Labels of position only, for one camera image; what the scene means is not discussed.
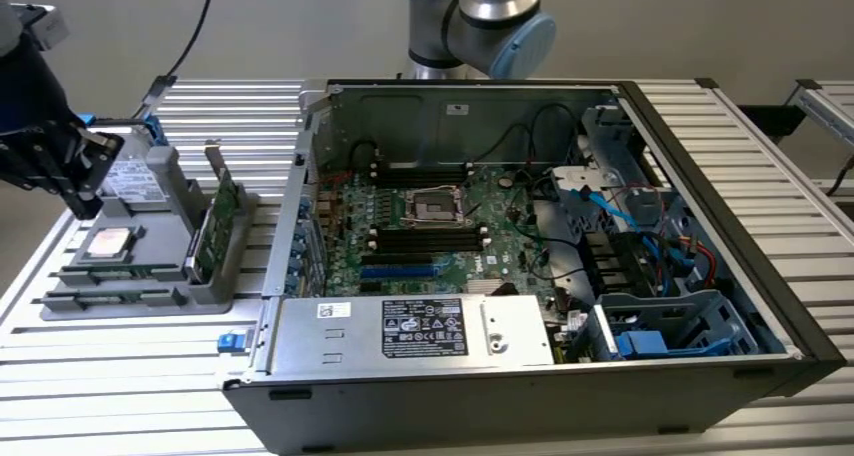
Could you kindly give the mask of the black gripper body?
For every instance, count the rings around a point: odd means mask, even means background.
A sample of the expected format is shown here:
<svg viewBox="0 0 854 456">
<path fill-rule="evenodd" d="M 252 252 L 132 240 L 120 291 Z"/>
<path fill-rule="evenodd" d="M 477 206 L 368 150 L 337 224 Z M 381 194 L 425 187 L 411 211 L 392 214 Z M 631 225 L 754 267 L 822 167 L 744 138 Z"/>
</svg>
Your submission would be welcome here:
<svg viewBox="0 0 854 456">
<path fill-rule="evenodd" d="M 66 164 L 78 150 L 78 118 L 58 80 L 33 43 L 18 43 L 1 57 L 1 178 L 25 180 L 13 161 L 37 144 Z"/>
</svg>

